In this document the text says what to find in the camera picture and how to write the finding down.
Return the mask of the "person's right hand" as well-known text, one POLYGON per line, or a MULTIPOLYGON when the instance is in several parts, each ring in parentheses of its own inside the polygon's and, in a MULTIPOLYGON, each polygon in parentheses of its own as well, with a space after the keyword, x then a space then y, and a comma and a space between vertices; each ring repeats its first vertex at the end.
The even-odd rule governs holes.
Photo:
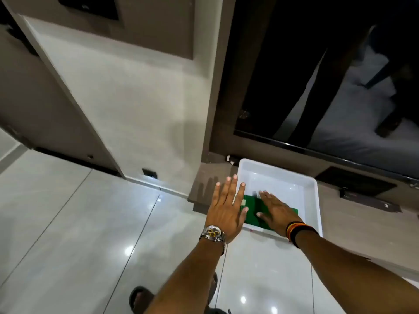
POLYGON ((272 218, 272 223, 269 228, 275 231, 278 235, 285 237, 286 226, 290 222, 303 222, 303 220, 295 213, 295 211, 293 211, 291 207, 280 201, 273 194, 270 194, 267 191, 260 191, 259 195, 264 205, 268 208, 272 218))

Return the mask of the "person's left hand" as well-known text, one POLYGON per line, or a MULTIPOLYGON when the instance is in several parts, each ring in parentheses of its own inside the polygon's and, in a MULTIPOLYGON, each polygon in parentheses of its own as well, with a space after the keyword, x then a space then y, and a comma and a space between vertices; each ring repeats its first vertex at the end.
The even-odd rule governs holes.
POLYGON ((223 183, 223 203, 222 205, 211 205, 207 212, 205 221, 205 227, 214 225, 219 227, 226 236, 226 244, 229 244, 237 237, 243 228, 243 224, 240 224, 240 211, 241 204, 244 199, 245 183, 238 184, 233 203, 227 203, 227 194, 229 182, 228 177, 223 183))

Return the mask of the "green mat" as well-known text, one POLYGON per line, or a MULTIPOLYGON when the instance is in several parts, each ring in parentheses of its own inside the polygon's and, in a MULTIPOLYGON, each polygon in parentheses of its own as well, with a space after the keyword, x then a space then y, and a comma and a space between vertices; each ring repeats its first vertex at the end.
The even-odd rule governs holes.
POLYGON ((260 195, 259 195, 259 197, 253 197, 253 196, 245 195, 244 196, 244 203, 245 203, 245 205, 243 207, 248 207, 249 208, 245 223, 273 231, 271 228, 269 228, 269 226, 265 226, 264 224, 260 225, 259 220, 256 216, 256 213, 259 212, 259 211, 263 212, 263 213, 268 213, 269 212, 268 208, 264 205, 263 201, 261 200, 260 195))

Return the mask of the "person's left forearm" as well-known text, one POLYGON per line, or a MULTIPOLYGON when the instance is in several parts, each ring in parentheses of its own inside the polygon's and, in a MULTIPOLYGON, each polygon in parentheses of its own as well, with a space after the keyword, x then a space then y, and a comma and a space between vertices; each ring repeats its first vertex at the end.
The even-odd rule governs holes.
POLYGON ((204 314, 223 244, 200 239, 155 295, 144 314, 204 314))

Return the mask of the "person's right forearm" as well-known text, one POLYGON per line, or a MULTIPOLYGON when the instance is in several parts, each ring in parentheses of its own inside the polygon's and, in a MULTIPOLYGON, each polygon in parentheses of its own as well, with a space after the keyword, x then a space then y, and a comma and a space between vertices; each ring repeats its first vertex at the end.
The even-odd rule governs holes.
POLYGON ((347 314, 419 314, 419 289, 312 230, 291 237, 347 314))

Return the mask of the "silver wristwatch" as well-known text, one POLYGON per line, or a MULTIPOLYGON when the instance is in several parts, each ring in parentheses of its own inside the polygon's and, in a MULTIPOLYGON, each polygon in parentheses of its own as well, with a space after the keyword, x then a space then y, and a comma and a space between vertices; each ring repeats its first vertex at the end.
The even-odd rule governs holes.
POLYGON ((205 238, 206 240, 209 240, 211 242, 221 243, 223 247, 221 255, 224 254, 226 246, 226 236, 225 233, 219 227, 214 225, 204 227, 199 237, 199 240, 201 240, 202 238, 205 238))

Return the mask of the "white plastic tray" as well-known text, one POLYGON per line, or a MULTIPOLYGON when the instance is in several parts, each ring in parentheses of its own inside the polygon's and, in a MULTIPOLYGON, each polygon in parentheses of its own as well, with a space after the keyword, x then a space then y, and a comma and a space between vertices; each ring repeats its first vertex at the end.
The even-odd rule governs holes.
MULTIPOLYGON (((275 195, 295 209, 306 224, 312 226, 321 237, 323 236, 318 184, 314 178, 250 159, 239 161, 237 175, 238 184, 246 185, 244 195, 259 197, 260 191, 275 195)), ((244 228, 286 240, 274 231, 258 226, 244 223, 244 228)))

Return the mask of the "black orange wristbands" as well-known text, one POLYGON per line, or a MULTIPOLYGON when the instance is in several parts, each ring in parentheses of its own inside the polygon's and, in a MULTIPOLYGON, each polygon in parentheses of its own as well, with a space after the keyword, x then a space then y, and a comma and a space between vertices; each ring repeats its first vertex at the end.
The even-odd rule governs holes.
POLYGON ((293 221, 293 222, 290 222, 286 226, 285 237, 296 248, 299 248, 299 246, 298 246, 298 244, 296 242, 296 236, 297 236, 297 234, 299 234, 302 231, 309 231, 309 232, 313 232, 313 233, 316 233, 317 235, 319 235, 319 233, 313 227, 307 225, 306 223, 304 223, 304 222, 298 222, 298 221, 293 221))

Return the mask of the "black sandal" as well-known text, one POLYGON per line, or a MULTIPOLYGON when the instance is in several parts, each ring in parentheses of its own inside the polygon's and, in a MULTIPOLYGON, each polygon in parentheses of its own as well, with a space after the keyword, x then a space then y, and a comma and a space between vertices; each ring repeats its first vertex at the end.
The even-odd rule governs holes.
POLYGON ((129 307, 134 314, 144 314, 154 299, 154 294, 143 286, 133 289, 129 297, 129 307))
POLYGON ((211 303, 214 294, 217 290, 217 285, 218 285, 218 277, 217 277, 217 273, 215 272, 211 281, 211 285, 210 285, 210 290, 209 290, 209 296, 208 296, 208 301, 207 301, 207 306, 209 306, 209 304, 211 303))

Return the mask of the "black television screen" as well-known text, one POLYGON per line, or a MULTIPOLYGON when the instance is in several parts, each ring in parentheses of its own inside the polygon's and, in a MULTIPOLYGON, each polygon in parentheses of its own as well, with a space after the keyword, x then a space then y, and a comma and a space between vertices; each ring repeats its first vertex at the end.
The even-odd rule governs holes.
POLYGON ((276 0, 235 130, 419 179, 419 0, 276 0))

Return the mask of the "brown wooden door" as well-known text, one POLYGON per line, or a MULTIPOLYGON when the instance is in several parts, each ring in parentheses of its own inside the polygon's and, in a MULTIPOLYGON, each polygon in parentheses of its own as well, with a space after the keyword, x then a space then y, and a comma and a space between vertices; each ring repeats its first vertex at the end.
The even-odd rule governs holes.
POLYGON ((35 151, 123 177, 23 18, 0 0, 0 128, 35 151))

